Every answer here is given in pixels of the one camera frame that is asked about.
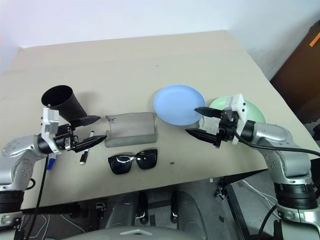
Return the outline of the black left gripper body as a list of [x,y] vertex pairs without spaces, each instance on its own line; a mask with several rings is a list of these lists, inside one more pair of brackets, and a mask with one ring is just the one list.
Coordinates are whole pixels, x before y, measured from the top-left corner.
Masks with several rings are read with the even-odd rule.
[[74,135],[73,130],[70,124],[64,124],[58,127],[53,139],[59,150],[79,152],[77,147],[79,138],[77,135]]

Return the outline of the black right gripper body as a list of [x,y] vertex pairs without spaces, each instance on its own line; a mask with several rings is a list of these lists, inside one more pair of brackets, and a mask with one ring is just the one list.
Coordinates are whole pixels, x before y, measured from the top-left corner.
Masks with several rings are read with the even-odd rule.
[[220,114],[220,122],[216,133],[216,141],[214,146],[219,148],[221,142],[232,141],[237,129],[239,115],[236,111],[222,110]]

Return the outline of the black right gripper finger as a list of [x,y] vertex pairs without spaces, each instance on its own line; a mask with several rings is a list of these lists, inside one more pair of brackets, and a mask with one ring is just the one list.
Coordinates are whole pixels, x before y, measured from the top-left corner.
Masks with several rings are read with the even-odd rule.
[[217,146],[217,137],[214,134],[207,133],[205,130],[198,128],[187,128],[185,131],[196,139]]
[[194,109],[194,111],[201,114],[202,116],[210,118],[220,118],[222,115],[221,110],[210,107],[197,107]]

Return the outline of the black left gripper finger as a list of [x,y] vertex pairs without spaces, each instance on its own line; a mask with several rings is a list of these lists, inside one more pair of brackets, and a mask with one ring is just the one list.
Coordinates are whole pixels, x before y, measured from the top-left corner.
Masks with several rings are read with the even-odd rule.
[[106,135],[95,135],[92,137],[88,137],[88,138],[84,139],[83,141],[76,143],[74,145],[74,152],[79,153],[84,150],[90,149],[90,148],[98,145],[99,143],[103,142],[106,138],[107,138]]
[[70,125],[72,127],[88,126],[88,125],[91,125],[91,124],[97,122],[100,119],[101,119],[101,117],[97,116],[97,115],[87,115],[87,116],[72,120],[70,122]]

